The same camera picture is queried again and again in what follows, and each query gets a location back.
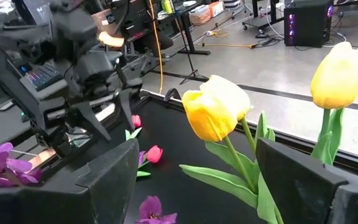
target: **black box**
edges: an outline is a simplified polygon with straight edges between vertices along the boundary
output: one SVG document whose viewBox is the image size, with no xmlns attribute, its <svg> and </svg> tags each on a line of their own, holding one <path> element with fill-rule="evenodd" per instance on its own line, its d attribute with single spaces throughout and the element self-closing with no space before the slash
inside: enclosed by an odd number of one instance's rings
<svg viewBox="0 0 358 224">
<path fill-rule="evenodd" d="M 284 9 L 286 46 L 322 47 L 329 40 L 333 0 L 294 0 Z"/>
</svg>

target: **black floor stripe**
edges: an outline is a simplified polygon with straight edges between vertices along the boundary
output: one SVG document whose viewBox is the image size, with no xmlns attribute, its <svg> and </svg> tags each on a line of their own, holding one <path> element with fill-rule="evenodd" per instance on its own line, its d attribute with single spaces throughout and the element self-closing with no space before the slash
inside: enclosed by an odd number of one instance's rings
<svg viewBox="0 0 358 224">
<path fill-rule="evenodd" d="M 152 72 L 152 73 L 160 73 L 160 71 L 158 71 L 158 70 L 152 70 L 150 72 Z M 170 73 L 170 72 L 164 72 L 163 74 L 171 76 L 171 77 L 176 77 L 176 78 L 185 78 L 186 77 L 185 75 L 179 75 L 179 74 Z M 205 82 L 204 79 L 198 78 L 198 77 L 190 77 L 189 79 L 193 80 L 193 81 L 198 81 L 198 82 Z M 282 97 L 296 99 L 296 100 L 303 100 L 303 101 L 313 102 L 313 99 L 312 99 L 311 96 L 305 96 L 305 95 L 300 95 L 300 94 L 295 94 L 295 93 L 286 93 L 286 92 L 283 92 L 283 91 L 276 91 L 276 90 L 268 90 L 268 89 L 265 89 L 265 88 L 246 86 L 246 85 L 241 85 L 241 84 L 237 84 L 237 85 L 240 88 L 242 88 L 243 90 L 249 90 L 249 91 L 254 91 L 254 92 L 257 92 L 257 93 L 265 93 L 265 94 L 269 94 L 269 95 L 273 95 L 273 96 L 282 96 Z M 353 103 L 350 106 L 348 106 L 348 108 L 358 110 L 358 104 Z"/>
<path fill-rule="evenodd" d="M 286 93 L 286 92 L 283 92 L 283 91 L 276 91 L 276 90 L 268 90 L 268 89 L 265 89 L 265 88 L 246 86 L 246 85 L 241 85 L 241 84 L 238 84 L 238 86 L 240 88 L 242 88 L 243 90 L 255 91 L 255 92 L 258 92 L 258 93 L 265 93 L 265 94 L 274 95 L 274 96 L 282 96 L 282 97 L 287 97 L 287 98 L 296 99 L 296 100 L 303 100 L 303 101 L 313 102 L 313 99 L 312 99 L 311 96 L 299 95 L 299 94 L 295 94 L 295 93 Z M 353 103 L 350 106 L 348 106 L 348 108 L 358 110 L 358 104 Z"/>
</svg>

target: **tripod stand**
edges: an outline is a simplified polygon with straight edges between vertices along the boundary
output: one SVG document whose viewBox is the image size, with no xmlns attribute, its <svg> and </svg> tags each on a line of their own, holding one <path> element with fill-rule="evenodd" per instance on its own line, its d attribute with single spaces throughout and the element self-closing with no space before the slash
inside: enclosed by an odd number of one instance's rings
<svg viewBox="0 0 358 224">
<path fill-rule="evenodd" d="M 188 11 L 190 11 L 192 8 L 193 7 L 186 8 L 182 12 L 178 12 L 178 10 L 175 7 L 175 4 L 173 4 L 173 10 L 175 11 L 175 21 L 177 22 L 177 19 L 180 17 L 181 24 L 183 26 L 185 26 L 185 24 L 186 24 L 185 16 L 188 15 Z M 184 84 L 187 80 L 194 80 L 194 81 L 199 81 L 199 82 L 208 81 L 209 80 L 208 77 L 206 77 L 204 75 L 200 75 L 198 73 L 198 70 L 194 68 L 193 62 L 191 61 L 191 57 L 190 57 L 190 51 L 188 49 L 188 46 L 187 46 L 187 43 L 186 43 L 186 40 L 185 40 L 185 36 L 183 34 L 183 29 L 182 29 L 181 25 L 178 24 L 178 22 L 177 22 L 177 26 L 178 26 L 182 41 L 183 41 L 183 43 L 185 45 L 185 53 L 187 54 L 187 58 L 188 58 L 188 61 L 189 61 L 189 64 L 190 64 L 191 72 L 190 72 L 189 75 L 180 75 L 180 74 L 172 73 L 172 72 L 163 72 L 163 74 L 171 76 L 171 77 L 183 78 L 183 80 L 179 83 L 179 85 Z M 160 73 L 160 71 L 156 71 L 156 70 L 152 70 L 151 72 Z"/>
</svg>

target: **black tray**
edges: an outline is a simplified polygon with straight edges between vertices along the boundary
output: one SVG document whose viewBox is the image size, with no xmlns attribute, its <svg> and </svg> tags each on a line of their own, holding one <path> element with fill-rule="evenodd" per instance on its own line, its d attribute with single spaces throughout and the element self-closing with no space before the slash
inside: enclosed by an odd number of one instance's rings
<svg viewBox="0 0 358 224">
<path fill-rule="evenodd" d="M 143 130 L 138 135 L 141 151 L 154 145 L 164 150 L 163 158 L 158 164 L 148 164 L 141 170 L 151 172 L 150 177 L 139 178 L 130 203 L 125 223 L 133 223 L 139 217 L 139 205 L 148 195 L 160 197 L 165 214 L 178 213 L 178 223 L 265 223 L 260 220 L 256 211 L 242 203 L 234 196 L 206 185 L 185 175 L 179 164 L 205 166 L 234 173 L 234 170 L 219 158 L 209 153 L 204 142 L 198 139 L 187 121 L 180 102 L 166 102 L 162 97 L 150 95 L 133 108 L 134 114 L 140 115 Z M 107 144 L 101 141 L 90 142 L 89 157 L 96 157 L 106 148 L 112 148 L 125 141 L 124 124 L 117 118 L 104 122 L 109 127 L 112 141 Z M 253 159 L 244 133 L 237 129 L 230 138 L 236 149 Z M 293 136 L 277 133 L 277 141 L 303 152 L 310 152 L 313 144 Z M 358 174 L 357 164 L 345 157 L 339 157 L 339 167 Z"/>
</svg>

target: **light stand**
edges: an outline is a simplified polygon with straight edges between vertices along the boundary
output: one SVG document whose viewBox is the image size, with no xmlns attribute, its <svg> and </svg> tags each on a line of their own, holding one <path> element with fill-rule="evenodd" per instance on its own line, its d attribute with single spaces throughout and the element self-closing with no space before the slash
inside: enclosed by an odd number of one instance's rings
<svg viewBox="0 0 358 224">
<path fill-rule="evenodd" d="M 179 16 L 178 11 L 177 11 L 177 9 L 175 7 L 175 4 L 173 4 L 173 10 L 175 12 L 176 19 L 180 17 L 181 23 L 182 23 L 182 25 L 184 25 L 185 24 L 185 19 L 184 19 L 183 16 Z M 171 72 L 164 72 L 163 71 L 163 74 L 171 76 L 171 77 L 183 78 L 183 80 L 179 83 L 179 85 L 184 84 L 187 80 L 194 80 L 194 81 L 199 81 L 199 82 L 208 81 L 209 80 L 208 77 L 199 74 L 198 69 L 194 68 L 193 62 L 191 61 L 191 57 L 190 57 L 190 51 L 188 50 L 186 40 L 185 40 L 185 36 L 183 35 L 183 29 L 181 28 L 180 24 L 178 25 L 178 29 L 179 29 L 182 41 L 183 41 L 183 43 L 185 45 L 185 52 L 187 54 L 187 58 L 188 58 L 188 61 L 189 61 L 189 64 L 190 64 L 191 73 L 189 75 L 180 75 L 180 74 L 177 74 L 177 73 L 171 73 Z M 156 71 L 156 70 L 152 70 L 151 72 L 160 73 L 160 71 Z"/>
</svg>

